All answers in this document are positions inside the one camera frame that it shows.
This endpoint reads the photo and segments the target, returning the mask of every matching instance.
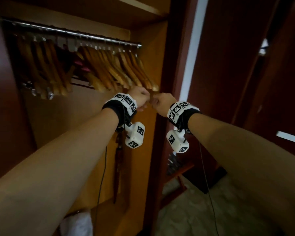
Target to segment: tiled floor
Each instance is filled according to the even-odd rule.
[[[156,236],[215,236],[214,217],[208,194],[186,178],[188,188],[158,215]],[[164,186],[163,194],[178,187],[176,179]],[[280,230],[251,206],[242,190],[226,175],[211,190],[220,236],[270,236]]]

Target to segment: forearm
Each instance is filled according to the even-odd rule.
[[[194,114],[189,129],[286,231],[295,229],[295,156],[244,129]]]
[[[51,235],[78,196],[117,125],[114,111],[103,109],[2,177],[0,235]]]

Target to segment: closet rod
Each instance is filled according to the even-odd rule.
[[[67,34],[67,35],[79,36],[79,37],[90,38],[90,39],[97,39],[97,40],[112,42],[112,43],[121,44],[121,45],[136,46],[138,48],[142,46],[140,43],[134,43],[134,42],[124,41],[124,40],[120,40],[120,39],[109,38],[109,37],[105,37],[102,35],[93,35],[93,34],[89,34],[89,33],[85,33],[85,32],[72,31],[72,30],[68,30],[65,28],[58,28],[55,26],[47,26],[47,25],[34,23],[34,22],[22,21],[22,20],[15,19],[15,18],[1,17],[0,20],[3,22],[9,22],[14,25],[17,24],[17,25],[27,27],[27,28],[33,28],[33,29],[38,29],[38,30],[44,29],[47,31],[55,31],[55,32],[59,32],[59,33]]]

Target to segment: fist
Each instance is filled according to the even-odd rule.
[[[153,96],[150,103],[152,107],[163,117],[167,117],[170,106],[177,100],[170,93],[159,93]]]
[[[143,108],[147,107],[146,103],[150,100],[150,93],[145,88],[135,86],[128,91],[128,94],[136,100],[137,111],[143,111]]]

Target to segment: wardrobe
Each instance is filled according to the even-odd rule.
[[[78,31],[118,39],[111,51],[122,48],[135,53],[160,92],[172,92],[181,84],[197,0],[0,0],[0,177],[36,149],[78,126],[101,110],[117,91],[97,91],[75,81],[67,96],[41,99],[13,75],[4,21],[16,20],[51,28]],[[15,25],[12,34],[23,35]],[[91,43],[84,37],[66,38],[54,32],[32,38],[51,39],[69,51]],[[168,124],[155,126],[156,112],[149,106],[133,122],[145,125],[144,143],[136,149],[123,147],[117,201],[113,181],[117,134],[107,148],[107,168],[98,207],[97,235],[136,235],[143,228],[153,142],[165,139]],[[104,153],[68,214],[97,206],[104,169]]]

